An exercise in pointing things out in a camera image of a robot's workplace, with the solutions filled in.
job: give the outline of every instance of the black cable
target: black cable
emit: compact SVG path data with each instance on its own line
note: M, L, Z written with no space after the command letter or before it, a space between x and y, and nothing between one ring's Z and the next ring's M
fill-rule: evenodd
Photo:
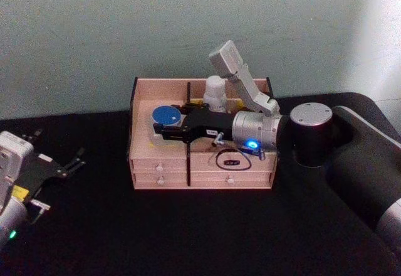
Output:
M239 149L236 149L236 148L234 148L234 147L231 147L231 146L229 146L229 147L230 147L229 149L223 149L223 150L221 150L221 151L219 151L219 152L217 153L217 156L216 156L216 165L218 166L218 168L223 169L223 170L225 170L225 171L247 171L248 169L250 169L250 168L252 167L252 162L251 162L251 160L249 160L249 158L247 157L247 155L246 155L244 152L241 152ZM249 166L244 167L244 168L226 168L226 167L224 167L224 166L221 166L221 165L219 164L219 162L218 162L219 156L220 156L221 154L225 153L225 152L239 152L239 153L248 161Z

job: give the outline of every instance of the blue lid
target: blue lid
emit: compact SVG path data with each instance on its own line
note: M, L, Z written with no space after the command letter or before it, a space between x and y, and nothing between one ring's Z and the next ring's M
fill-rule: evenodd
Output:
M162 125L174 125L181 121L180 110L170 105L162 105L154 109L153 120Z

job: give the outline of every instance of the small label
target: small label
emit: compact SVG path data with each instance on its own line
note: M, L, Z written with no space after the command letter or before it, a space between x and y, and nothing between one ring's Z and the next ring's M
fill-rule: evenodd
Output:
M45 160L45 161L48 161L48 162L53 161L52 158L50 158L50 157L48 157L48 156L46 156L46 155L44 155L44 154L40 154L38 157L39 157L40 159Z
M21 202L24 201L24 199L28 195L28 193L29 193L29 190L27 190L23 187L20 187L17 185L14 185L14 187L13 187L13 196L15 196Z
M216 130L206 130L206 134L217 136L219 133Z
M239 165L241 162L240 160L224 160L223 164L224 165Z

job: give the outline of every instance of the black cylindrical joint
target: black cylindrical joint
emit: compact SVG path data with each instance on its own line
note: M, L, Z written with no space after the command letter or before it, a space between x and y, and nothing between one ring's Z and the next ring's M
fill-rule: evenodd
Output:
M308 167L323 165L332 148L333 112L317 102L295 107L289 117L295 160Z

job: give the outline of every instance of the blue led light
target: blue led light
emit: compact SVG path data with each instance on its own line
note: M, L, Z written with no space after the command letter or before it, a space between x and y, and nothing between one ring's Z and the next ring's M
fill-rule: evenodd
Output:
M250 147L251 149L257 149L259 144L254 140L250 140L246 142L246 146Z

